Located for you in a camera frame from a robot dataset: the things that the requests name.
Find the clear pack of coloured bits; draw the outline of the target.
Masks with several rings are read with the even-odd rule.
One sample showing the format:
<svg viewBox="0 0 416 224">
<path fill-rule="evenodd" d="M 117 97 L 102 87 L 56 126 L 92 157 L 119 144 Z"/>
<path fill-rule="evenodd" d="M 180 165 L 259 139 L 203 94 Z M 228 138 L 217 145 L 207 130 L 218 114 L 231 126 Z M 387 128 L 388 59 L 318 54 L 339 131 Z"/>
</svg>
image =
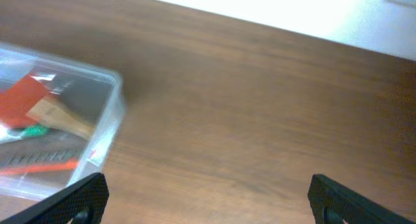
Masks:
<svg viewBox="0 0 416 224">
<path fill-rule="evenodd" d="M 41 124 L 31 125 L 22 129 L 11 129 L 1 125 L 1 144 L 16 142 L 27 138 L 35 138 L 46 135 L 49 128 Z"/>
</svg>

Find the orange socket rail with sockets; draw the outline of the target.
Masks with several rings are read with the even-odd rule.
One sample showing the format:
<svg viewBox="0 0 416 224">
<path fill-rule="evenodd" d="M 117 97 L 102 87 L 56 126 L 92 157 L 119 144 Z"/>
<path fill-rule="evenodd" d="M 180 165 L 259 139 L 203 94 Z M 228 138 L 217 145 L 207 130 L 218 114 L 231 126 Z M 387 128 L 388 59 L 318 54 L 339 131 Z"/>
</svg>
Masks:
<svg viewBox="0 0 416 224">
<path fill-rule="evenodd" d="M 1 175 L 73 170 L 82 153 L 82 149 L 59 149 L 10 156 L 1 161 Z"/>
</svg>

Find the clear plastic storage box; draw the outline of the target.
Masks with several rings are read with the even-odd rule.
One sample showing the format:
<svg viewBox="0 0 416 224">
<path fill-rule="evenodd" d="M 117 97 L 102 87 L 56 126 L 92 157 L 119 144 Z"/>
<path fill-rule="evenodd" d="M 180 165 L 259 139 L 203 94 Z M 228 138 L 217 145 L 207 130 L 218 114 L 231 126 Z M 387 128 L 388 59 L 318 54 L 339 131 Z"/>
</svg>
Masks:
<svg viewBox="0 0 416 224">
<path fill-rule="evenodd" d="M 1 144 L 1 161 L 40 151 L 83 150 L 73 170 L 1 175 L 3 195 L 39 201 L 101 170 L 125 114 L 123 82 L 107 69 L 2 44 L 1 93 L 26 75 L 94 126 L 89 139 L 48 127 L 44 136 Z"/>
</svg>

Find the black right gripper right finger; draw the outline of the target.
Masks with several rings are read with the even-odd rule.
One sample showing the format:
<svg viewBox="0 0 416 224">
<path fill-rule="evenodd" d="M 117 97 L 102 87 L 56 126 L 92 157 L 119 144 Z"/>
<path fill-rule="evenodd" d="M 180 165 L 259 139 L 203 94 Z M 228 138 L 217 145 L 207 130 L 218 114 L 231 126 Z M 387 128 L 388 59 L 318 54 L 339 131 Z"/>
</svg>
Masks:
<svg viewBox="0 0 416 224">
<path fill-rule="evenodd" d="M 316 224 L 415 224 L 323 174 L 307 193 Z"/>
</svg>

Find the orange scraper with wooden handle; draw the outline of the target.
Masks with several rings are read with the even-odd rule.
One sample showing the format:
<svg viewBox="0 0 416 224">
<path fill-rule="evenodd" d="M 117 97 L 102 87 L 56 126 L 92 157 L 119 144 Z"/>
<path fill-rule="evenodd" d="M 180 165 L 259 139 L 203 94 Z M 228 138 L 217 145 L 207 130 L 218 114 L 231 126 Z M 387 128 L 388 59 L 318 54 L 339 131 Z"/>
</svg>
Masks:
<svg viewBox="0 0 416 224">
<path fill-rule="evenodd" d="M 37 123 L 89 139 L 94 126 L 70 110 L 30 75 L 1 93 L 1 123 L 9 129 Z"/>
</svg>

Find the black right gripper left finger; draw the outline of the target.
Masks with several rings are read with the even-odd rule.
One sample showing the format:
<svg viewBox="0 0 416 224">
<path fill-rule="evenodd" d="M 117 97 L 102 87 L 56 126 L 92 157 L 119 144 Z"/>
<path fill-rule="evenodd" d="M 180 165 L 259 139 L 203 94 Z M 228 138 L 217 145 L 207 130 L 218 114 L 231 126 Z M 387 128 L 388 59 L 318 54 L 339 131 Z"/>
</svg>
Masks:
<svg viewBox="0 0 416 224">
<path fill-rule="evenodd" d="M 100 224 L 108 199 L 104 174 L 93 173 L 1 224 Z"/>
</svg>

